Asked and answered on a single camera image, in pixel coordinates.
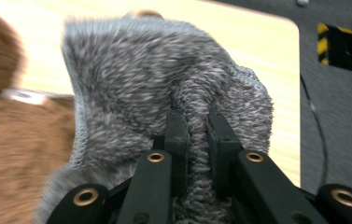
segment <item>brown fuzzy cloth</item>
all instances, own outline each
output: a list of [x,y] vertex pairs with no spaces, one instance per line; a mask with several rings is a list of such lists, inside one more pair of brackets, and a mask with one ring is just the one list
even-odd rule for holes
[[36,201],[74,140],[73,108],[0,100],[0,223],[30,223]]

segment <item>white tag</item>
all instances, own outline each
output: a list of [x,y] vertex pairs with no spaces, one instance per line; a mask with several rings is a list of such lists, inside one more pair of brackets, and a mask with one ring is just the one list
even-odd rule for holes
[[21,101],[31,105],[43,105],[48,100],[47,96],[42,93],[17,89],[1,91],[0,98]]

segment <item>black object with yellow stripes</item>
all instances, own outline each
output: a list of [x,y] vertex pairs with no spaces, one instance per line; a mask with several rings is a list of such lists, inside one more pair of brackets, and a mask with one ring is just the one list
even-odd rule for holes
[[352,30],[319,23],[318,60],[327,65],[352,70]]

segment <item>gray towel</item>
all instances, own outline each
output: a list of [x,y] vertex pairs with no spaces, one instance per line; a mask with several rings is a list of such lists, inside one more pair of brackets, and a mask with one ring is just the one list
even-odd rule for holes
[[245,149],[268,152],[272,103],[251,69],[194,26],[150,17],[69,21],[63,56],[75,92],[76,140],[69,164],[44,190],[35,223],[45,223],[78,185],[112,189],[132,176],[152,137],[164,135],[171,107],[184,111],[190,133],[189,184],[174,201],[175,223],[232,222],[229,200],[212,190],[204,120],[214,107]]

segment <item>wooden table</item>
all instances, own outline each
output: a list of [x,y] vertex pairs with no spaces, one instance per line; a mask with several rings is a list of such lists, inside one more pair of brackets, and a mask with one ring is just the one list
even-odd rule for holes
[[72,94],[60,49],[64,19],[120,17],[134,9],[191,22],[256,72],[275,103],[270,156],[300,186],[299,32],[288,19],[209,1],[0,0],[0,16],[18,32],[24,50],[14,86]]

